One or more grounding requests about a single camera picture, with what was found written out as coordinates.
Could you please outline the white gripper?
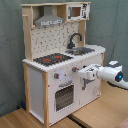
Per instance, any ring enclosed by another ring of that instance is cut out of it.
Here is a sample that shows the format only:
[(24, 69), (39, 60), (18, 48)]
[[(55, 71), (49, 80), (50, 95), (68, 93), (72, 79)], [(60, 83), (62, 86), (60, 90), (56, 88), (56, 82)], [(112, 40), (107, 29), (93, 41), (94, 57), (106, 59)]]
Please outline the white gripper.
[(98, 69), (93, 67), (86, 67), (78, 72), (78, 76), (87, 80), (95, 80), (97, 78)]

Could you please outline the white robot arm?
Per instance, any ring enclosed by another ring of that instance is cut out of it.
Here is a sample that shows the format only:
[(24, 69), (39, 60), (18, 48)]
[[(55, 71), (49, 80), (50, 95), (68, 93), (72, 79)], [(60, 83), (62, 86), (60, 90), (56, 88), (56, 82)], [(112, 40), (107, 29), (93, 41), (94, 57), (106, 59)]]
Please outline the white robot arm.
[(78, 76), (89, 81), (102, 79), (112, 87), (128, 90), (128, 82), (123, 80), (122, 66), (117, 61), (111, 61), (107, 67), (91, 64), (79, 70)]

